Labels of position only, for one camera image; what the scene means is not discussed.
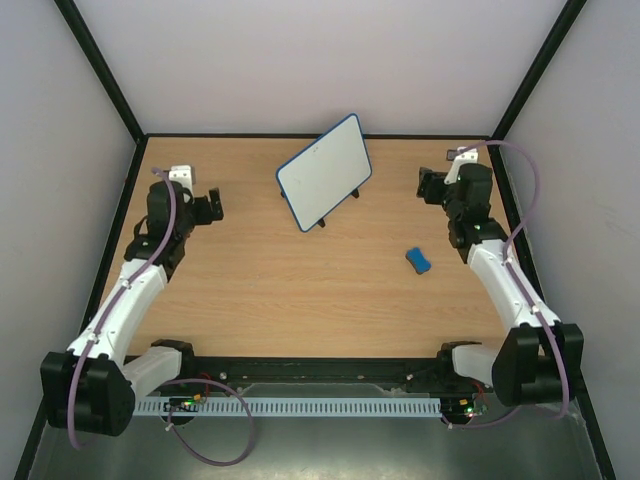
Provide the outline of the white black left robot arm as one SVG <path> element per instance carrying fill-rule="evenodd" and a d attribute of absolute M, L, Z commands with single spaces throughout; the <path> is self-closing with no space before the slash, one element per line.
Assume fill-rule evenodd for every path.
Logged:
<path fill-rule="evenodd" d="M 193 356 L 186 342 L 159 340 L 138 358 L 125 359 L 193 230 L 224 217 L 218 189 L 195 196 L 190 166 L 155 173 L 160 179 L 149 188 L 147 213 L 134 227 L 111 292 L 67 350 L 48 353 L 40 367 L 47 421 L 69 434 L 120 435 L 137 401 L 186 371 Z"/>

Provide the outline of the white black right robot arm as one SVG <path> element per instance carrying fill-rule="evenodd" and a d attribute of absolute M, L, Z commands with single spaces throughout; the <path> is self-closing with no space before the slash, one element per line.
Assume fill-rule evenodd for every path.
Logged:
<path fill-rule="evenodd" d="M 507 407 L 558 402 L 566 408 L 575 396 L 583 334 L 559 319 L 524 274 L 491 215 L 492 188 L 491 169 L 477 163 L 447 173 L 419 171 L 418 197 L 443 208 L 451 245 L 481 281 L 506 331 L 498 350 L 474 342 L 444 345 L 447 360 L 436 367 L 437 382 L 455 392 L 476 380 Z"/>

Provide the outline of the blue framed whiteboard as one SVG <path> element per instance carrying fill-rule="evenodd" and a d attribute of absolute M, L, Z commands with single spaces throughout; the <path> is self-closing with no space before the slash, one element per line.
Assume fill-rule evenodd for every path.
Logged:
<path fill-rule="evenodd" d="M 296 226 L 306 233 L 356 196 L 372 173 L 359 116 L 351 113 L 282 164 L 275 178 Z"/>

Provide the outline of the blue whiteboard eraser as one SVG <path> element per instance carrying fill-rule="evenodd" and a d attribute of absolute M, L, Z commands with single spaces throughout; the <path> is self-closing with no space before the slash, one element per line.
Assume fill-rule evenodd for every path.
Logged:
<path fill-rule="evenodd" d="M 405 258 L 418 275 L 425 274 L 432 268 L 431 262 L 419 247 L 409 249 L 405 254 Z"/>

